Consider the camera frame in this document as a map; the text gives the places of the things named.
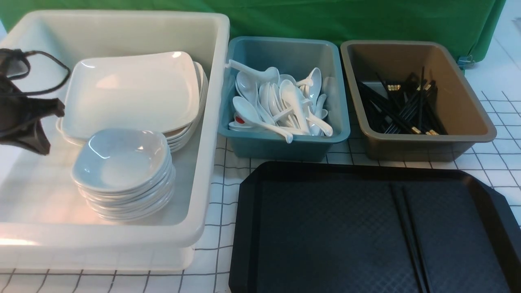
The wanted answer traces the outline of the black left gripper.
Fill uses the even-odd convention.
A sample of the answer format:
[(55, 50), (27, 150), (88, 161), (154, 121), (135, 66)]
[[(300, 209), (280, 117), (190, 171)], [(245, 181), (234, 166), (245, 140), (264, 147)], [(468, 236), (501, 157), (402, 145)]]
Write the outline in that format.
[(1, 137), (2, 145), (11, 145), (25, 149), (38, 155), (49, 155), (50, 141), (45, 135), (41, 122), (33, 122), (28, 126), (25, 122), (48, 116), (64, 117), (65, 106), (59, 98), (28, 98), (5, 76), (1, 76)]

